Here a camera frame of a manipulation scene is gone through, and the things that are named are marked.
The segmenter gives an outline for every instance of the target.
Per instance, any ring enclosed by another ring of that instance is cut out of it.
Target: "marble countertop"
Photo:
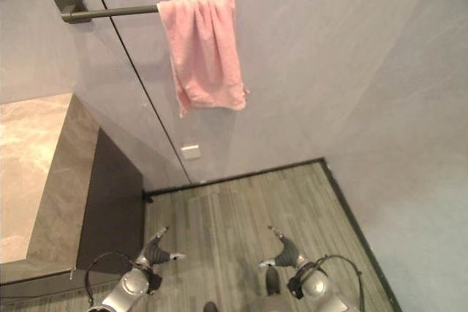
[[[71,94],[3,104],[0,263],[25,259]]]

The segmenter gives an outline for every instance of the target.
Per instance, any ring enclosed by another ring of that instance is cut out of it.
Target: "towel bar bracket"
[[[54,0],[61,13],[61,19],[67,23],[83,23],[91,21],[90,18],[74,19],[73,12],[84,12],[86,9],[83,0]]]

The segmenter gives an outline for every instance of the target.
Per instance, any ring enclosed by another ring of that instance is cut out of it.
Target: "gray wall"
[[[105,0],[109,7],[159,0]],[[247,108],[178,117],[158,15],[116,18],[125,45],[193,181],[323,156],[369,86],[418,0],[236,0]]]
[[[1,103],[72,91],[147,189],[187,182],[108,19],[68,25],[53,0],[0,0],[0,9]]]
[[[420,0],[327,152],[406,311],[468,306],[468,0]]]

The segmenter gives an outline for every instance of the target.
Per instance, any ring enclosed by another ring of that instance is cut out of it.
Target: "wall outlet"
[[[185,145],[181,148],[182,156],[186,160],[199,159],[202,157],[198,144]]]

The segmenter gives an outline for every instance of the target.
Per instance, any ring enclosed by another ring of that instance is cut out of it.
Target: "towel bar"
[[[143,7],[119,7],[117,9],[101,9],[88,11],[83,0],[54,0],[61,13],[61,19],[66,23],[89,22],[92,18],[108,18],[110,16],[147,14],[158,12],[156,5]]]

